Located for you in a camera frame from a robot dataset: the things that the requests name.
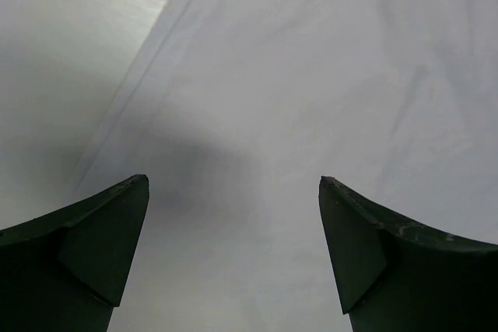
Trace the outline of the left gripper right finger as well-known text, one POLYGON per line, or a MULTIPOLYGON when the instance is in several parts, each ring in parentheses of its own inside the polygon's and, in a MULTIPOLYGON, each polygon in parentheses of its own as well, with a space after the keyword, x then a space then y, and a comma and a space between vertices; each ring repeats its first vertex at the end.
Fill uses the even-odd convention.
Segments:
POLYGON ((379 205, 324 176, 319 207, 354 331, 497 329, 497 247, 379 205))

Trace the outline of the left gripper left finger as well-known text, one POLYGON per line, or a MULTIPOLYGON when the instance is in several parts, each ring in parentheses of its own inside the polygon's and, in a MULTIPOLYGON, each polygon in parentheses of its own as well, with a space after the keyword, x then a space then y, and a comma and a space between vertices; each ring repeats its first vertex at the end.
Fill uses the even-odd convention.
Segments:
POLYGON ((119 307, 149 203, 137 174, 1 231, 3 331, 105 331, 119 307))

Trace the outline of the white t-shirt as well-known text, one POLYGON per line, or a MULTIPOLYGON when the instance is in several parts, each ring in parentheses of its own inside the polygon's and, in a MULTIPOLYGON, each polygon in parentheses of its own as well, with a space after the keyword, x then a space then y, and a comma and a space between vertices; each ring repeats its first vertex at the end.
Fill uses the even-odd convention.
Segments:
POLYGON ((497 240, 497 0, 169 0, 75 198, 136 173, 112 331, 348 331, 323 176, 497 240))

